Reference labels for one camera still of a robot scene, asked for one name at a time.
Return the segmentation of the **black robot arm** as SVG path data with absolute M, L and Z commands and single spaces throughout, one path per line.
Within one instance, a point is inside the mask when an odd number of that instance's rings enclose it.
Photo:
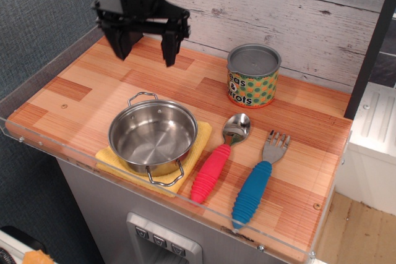
M 175 64 L 180 44 L 189 38 L 188 10 L 166 0 L 96 0 L 98 28 L 115 55 L 125 60 L 145 33 L 160 35 L 166 65 Z

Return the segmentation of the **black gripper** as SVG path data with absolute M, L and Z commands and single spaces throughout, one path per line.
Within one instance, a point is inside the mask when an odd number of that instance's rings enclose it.
M 166 66 L 173 66 L 181 42 L 191 32 L 189 11 L 166 0 L 95 0 L 98 27 L 103 30 L 115 55 L 125 60 L 143 33 L 162 36 Z

